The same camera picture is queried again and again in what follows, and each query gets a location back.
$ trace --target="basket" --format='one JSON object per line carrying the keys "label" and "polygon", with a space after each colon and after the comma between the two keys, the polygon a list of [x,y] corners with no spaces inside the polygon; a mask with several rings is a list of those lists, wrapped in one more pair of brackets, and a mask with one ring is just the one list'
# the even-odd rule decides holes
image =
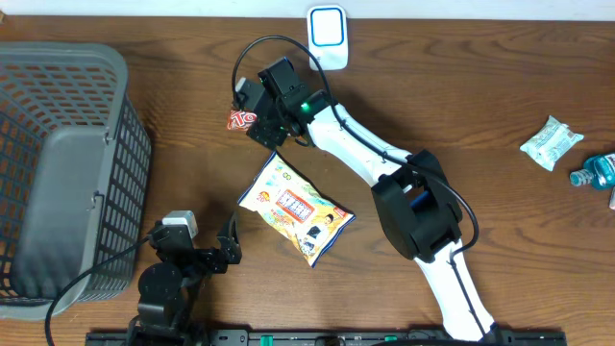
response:
{"label": "basket", "polygon": [[[43,319],[138,238],[151,144],[127,80],[104,45],[0,43],[0,318]],[[134,263],[83,279],[55,312],[116,296]]]}

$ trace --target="wooden table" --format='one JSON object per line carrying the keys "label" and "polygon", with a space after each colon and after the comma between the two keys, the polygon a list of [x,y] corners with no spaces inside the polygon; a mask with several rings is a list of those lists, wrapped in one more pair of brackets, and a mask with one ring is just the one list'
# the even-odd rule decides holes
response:
{"label": "wooden table", "polygon": [[[2,40],[101,42],[130,69],[130,97],[155,149],[143,232],[170,210],[194,210],[200,246],[214,235],[269,152],[225,130],[234,61],[252,39],[306,41],[299,19],[7,17]],[[431,150],[481,224],[466,259],[484,305],[515,328],[556,328],[570,345],[615,337],[615,214],[610,191],[568,181],[591,155],[615,151],[615,24],[350,20],[350,63],[332,90],[365,127],[390,143]],[[282,55],[314,87],[306,57],[263,44],[241,75]],[[549,114],[585,135],[554,172],[519,146]],[[288,141],[283,156],[357,215],[316,269],[256,213],[240,211],[241,265],[214,277],[195,318],[254,329],[406,329],[439,325],[419,267],[382,234],[368,186],[335,157]],[[466,241],[469,223],[462,223]],[[136,276],[157,262],[139,253]],[[133,284],[121,296],[54,318],[57,344],[91,330],[124,329],[136,314]],[[0,344],[44,342],[42,323],[0,322]]]}

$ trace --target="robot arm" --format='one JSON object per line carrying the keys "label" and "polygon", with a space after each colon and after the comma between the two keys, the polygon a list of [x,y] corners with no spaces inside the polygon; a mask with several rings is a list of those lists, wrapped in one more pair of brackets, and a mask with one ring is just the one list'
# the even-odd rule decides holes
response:
{"label": "robot arm", "polygon": [[[362,144],[355,136],[386,152],[397,161],[407,161],[437,172],[446,182],[437,159],[427,151],[410,155],[378,138],[358,124],[340,104],[333,106],[345,126],[341,126],[324,91],[310,94],[286,58],[272,63],[258,74],[261,84],[242,78],[235,87],[242,107],[253,111],[258,121],[248,136],[275,150],[288,135],[302,137],[308,145],[338,157],[369,186],[376,203],[382,229],[400,254],[417,260],[438,301],[444,327],[453,337],[480,340],[483,335],[470,312],[457,276],[449,263],[450,254],[461,247],[461,210],[455,197],[429,177],[417,176],[411,169],[387,161]],[[411,204],[406,193],[422,187],[425,191]],[[482,328],[488,332],[493,318],[485,310],[474,288],[461,254],[455,257],[459,279]]]}

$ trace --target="white backdrop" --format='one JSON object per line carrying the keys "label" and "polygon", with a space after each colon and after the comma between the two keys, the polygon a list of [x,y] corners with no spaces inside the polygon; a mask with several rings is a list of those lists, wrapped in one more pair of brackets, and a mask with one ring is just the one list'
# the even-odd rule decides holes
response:
{"label": "white backdrop", "polygon": [[[304,17],[309,0],[0,0],[7,14]],[[350,18],[615,20],[615,0],[338,0]]]}

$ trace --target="teal bottle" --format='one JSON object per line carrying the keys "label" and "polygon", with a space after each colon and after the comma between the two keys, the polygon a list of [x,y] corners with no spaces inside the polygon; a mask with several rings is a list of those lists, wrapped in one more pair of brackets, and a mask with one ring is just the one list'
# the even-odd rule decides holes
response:
{"label": "teal bottle", "polygon": [[615,186],[615,154],[598,155],[587,159],[583,169],[570,174],[574,186],[591,184],[595,189]]}

